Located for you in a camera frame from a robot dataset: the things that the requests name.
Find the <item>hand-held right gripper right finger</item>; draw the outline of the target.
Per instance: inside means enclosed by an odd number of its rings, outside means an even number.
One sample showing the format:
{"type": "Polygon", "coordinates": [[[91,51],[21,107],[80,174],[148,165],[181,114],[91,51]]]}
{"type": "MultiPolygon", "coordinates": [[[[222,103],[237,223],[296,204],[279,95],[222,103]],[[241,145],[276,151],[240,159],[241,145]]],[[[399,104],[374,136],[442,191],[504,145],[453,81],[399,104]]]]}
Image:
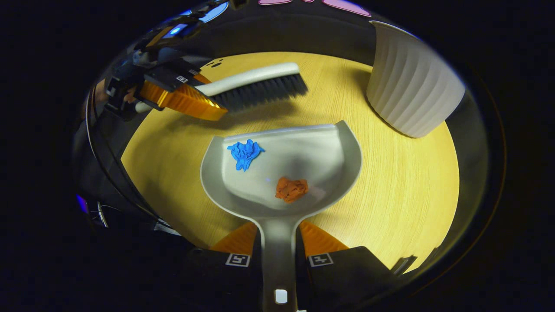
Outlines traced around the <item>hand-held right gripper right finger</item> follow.
{"type": "Polygon", "coordinates": [[[347,247],[309,221],[300,223],[296,239],[300,312],[353,312],[399,281],[367,247],[347,247]]]}

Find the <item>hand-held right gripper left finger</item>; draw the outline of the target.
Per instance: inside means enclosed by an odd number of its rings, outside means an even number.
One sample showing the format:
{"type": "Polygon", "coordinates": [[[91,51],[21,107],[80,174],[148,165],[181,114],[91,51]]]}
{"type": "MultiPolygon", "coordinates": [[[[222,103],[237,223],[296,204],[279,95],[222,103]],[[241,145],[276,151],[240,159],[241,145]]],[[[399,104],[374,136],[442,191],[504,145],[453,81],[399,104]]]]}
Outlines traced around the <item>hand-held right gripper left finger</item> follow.
{"type": "Polygon", "coordinates": [[[186,295],[202,312],[261,312],[261,237],[244,223],[209,249],[186,256],[186,295]]]}

